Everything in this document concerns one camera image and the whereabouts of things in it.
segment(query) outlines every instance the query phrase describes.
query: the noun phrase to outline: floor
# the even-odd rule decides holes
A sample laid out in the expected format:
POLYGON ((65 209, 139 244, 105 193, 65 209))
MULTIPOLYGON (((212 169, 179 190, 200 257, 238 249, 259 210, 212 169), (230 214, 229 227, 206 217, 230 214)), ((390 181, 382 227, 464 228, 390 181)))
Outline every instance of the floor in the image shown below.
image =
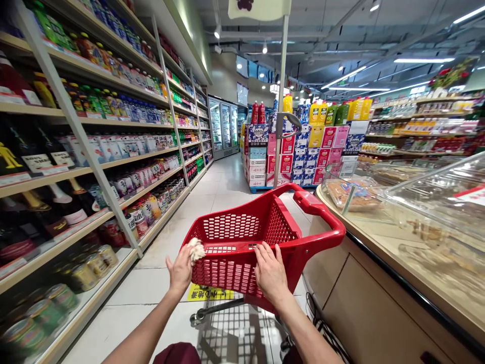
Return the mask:
MULTIPOLYGON (((193 221, 201 215, 236 207, 257 197, 250 193, 240 154, 214 162, 63 363, 103 361, 167 292, 169 273, 165 256, 175 259, 193 221)), ((302 234, 307 236, 311 216, 294 203, 292 194, 286 193, 281 199, 302 234)), ((304 311, 305 293, 303 279, 300 279, 295 296, 304 311)), ((198 349, 202 363, 281 363, 279 346, 285 334, 280 331, 274 315, 258 307, 244 305, 220 311, 196 328, 190 326, 189 318, 199 308, 221 302, 188 302, 187 291, 172 314, 155 353, 171 343, 182 341, 192 343, 198 349)))

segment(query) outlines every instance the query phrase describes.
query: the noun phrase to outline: refrigerator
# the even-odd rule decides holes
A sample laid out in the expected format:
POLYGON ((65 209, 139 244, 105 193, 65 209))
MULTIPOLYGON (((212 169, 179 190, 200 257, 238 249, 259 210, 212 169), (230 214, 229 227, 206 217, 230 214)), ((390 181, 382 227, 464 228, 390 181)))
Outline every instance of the refrigerator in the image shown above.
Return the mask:
POLYGON ((237 105, 209 97, 214 160, 239 152, 237 105))

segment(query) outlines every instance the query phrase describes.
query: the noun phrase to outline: fluorescent light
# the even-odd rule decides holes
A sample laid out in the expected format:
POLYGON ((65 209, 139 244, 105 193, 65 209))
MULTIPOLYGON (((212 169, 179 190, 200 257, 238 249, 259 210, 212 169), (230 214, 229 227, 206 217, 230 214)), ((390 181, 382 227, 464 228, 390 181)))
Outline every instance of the fluorescent light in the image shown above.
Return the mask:
POLYGON ((385 95, 385 94, 389 94, 391 92, 401 91, 401 90, 404 90, 404 89, 407 89, 407 88, 413 88, 413 87, 421 86, 421 85, 424 85, 424 84, 429 84, 429 81, 422 82, 422 83, 417 83, 415 85, 410 85, 410 86, 406 86, 406 87, 402 87, 402 88, 397 88, 397 89, 390 90, 390 91, 386 91, 386 92, 383 92, 383 93, 380 93, 380 94, 371 95, 370 97, 374 98, 376 96, 385 95))
POLYGON ((462 16, 461 18, 458 18, 457 20, 455 20, 455 21, 453 22, 453 24, 458 24, 458 23, 461 23, 462 21, 465 21, 465 20, 467 20, 467 19, 471 18, 472 16, 475 16, 475 15, 477 15, 477 14, 481 13, 482 11, 485 11, 485 6, 483 6, 483 7, 479 8, 479 9, 477 9, 477 10, 475 10, 475 11, 472 11, 471 13, 468 13, 467 15, 464 15, 464 16, 462 16))
POLYGON ((346 90, 346 91, 389 91, 390 88, 353 88, 353 87, 329 87, 329 90, 339 91, 339 90, 346 90))
POLYGON ((364 69, 366 69, 366 68, 367 68, 367 66, 362 66, 361 68, 357 68, 355 71, 352 71, 351 73, 348 73, 348 74, 346 74, 345 76, 343 76, 343 77, 341 77, 341 78, 339 78, 339 79, 336 79, 335 81, 333 81, 333 82, 331 82, 331 83, 326 84, 325 86, 323 86, 323 87, 322 87, 322 89, 327 88, 327 87, 330 87, 330 86, 332 86, 333 84, 335 84, 335 83, 337 83, 337 82, 342 81, 343 79, 349 78, 350 76, 353 76, 353 75, 355 75, 356 73, 359 73, 360 71, 362 71, 362 70, 364 70, 364 69))
POLYGON ((398 58, 394 63, 445 63, 454 60, 454 58, 398 58))

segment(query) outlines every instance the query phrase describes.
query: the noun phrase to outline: pole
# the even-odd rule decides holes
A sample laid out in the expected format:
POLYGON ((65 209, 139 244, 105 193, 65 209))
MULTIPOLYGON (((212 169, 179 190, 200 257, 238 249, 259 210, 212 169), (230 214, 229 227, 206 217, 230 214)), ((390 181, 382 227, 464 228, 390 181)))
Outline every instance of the pole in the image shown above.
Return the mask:
MULTIPOLYGON (((281 82, 279 84, 279 96, 278 96, 278 112, 283 111, 283 89, 284 89, 284 79, 285 79, 285 68, 286 68, 286 46, 288 43, 288 23, 289 15, 283 16, 283 41, 281 42, 281 82)), ((276 164, 274 166, 274 184, 273 189, 278 188, 278 177, 279 177, 279 150, 281 149, 281 139, 276 139, 276 164)))

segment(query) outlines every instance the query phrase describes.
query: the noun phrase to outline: shopping basket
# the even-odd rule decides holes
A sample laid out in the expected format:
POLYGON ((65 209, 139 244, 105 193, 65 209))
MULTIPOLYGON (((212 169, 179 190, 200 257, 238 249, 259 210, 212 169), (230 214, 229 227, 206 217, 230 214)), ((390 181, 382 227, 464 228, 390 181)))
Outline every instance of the shopping basket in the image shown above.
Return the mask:
POLYGON ((277 313, 256 284, 253 251, 256 244, 263 241, 270 246, 279 244, 288 288, 293 293, 308 259, 339 245, 345 233, 344 225, 320 200, 298 185, 286 184, 245 205, 199 217, 182 246, 192 238, 200 239, 204 245, 206 257, 193 266, 193 283, 243 293, 241 304, 249 303, 277 313), (302 238, 300 228, 279 199, 289 190, 295 191, 293 199, 305 213, 322 217, 331 231, 302 238))

